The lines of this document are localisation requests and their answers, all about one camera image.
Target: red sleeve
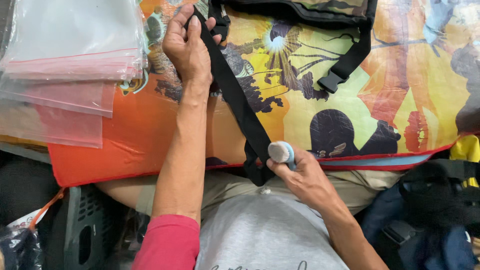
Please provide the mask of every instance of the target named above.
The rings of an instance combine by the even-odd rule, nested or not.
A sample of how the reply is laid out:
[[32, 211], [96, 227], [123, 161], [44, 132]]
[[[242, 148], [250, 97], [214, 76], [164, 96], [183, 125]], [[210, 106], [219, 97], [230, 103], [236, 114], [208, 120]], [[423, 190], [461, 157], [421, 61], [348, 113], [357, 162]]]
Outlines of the red sleeve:
[[192, 270], [200, 250], [200, 226], [189, 217], [162, 215], [148, 224], [133, 270]]

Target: brush bristles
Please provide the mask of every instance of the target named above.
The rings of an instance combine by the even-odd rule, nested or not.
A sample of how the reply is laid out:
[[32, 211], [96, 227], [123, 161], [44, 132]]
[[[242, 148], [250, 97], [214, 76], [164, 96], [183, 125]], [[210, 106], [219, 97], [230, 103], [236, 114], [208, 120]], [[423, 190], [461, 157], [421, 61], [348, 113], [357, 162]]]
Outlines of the brush bristles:
[[290, 157], [287, 147], [278, 142], [273, 142], [268, 146], [268, 154], [277, 163], [286, 162]]

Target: camouflage bag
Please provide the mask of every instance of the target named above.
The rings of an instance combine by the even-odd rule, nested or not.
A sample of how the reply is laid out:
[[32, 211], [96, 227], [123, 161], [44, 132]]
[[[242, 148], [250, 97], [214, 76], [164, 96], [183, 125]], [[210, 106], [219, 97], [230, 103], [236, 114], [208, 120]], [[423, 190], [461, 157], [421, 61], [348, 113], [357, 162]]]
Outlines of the camouflage bag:
[[360, 39], [340, 57], [317, 83], [334, 94], [337, 85], [348, 80], [350, 74], [370, 53], [370, 31], [375, 19], [377, 0], [209, 0], [209, 17], [215, 17], [212, 34], [228, 34], [230, 20], [222, 5], [239, 12], [271, 16], [293, 23], [312, 25], [323, 29], [357, 28]]

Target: stack of plastic bags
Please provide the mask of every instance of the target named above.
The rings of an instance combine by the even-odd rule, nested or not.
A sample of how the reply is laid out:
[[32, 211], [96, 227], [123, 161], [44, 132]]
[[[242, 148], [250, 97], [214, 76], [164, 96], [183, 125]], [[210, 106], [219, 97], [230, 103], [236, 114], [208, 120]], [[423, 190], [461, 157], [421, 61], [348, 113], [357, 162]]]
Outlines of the stack of plastic bags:
[[14, 0], [0, 56], [0, 134], [101, 147], [116, 82], [146, 66], [137, 0]]

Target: brush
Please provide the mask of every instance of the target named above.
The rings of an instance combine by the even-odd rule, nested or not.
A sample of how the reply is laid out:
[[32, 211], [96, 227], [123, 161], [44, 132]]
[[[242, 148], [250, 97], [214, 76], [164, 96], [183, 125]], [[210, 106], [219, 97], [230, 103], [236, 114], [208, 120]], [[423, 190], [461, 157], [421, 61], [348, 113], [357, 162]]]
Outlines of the brush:
[[270, 143], [268, 146], [268, 154], [277, 163], [286, 163], [290, 170], [296, 170], [295, 156], [293, 148], [287, 142], [277, 141]]

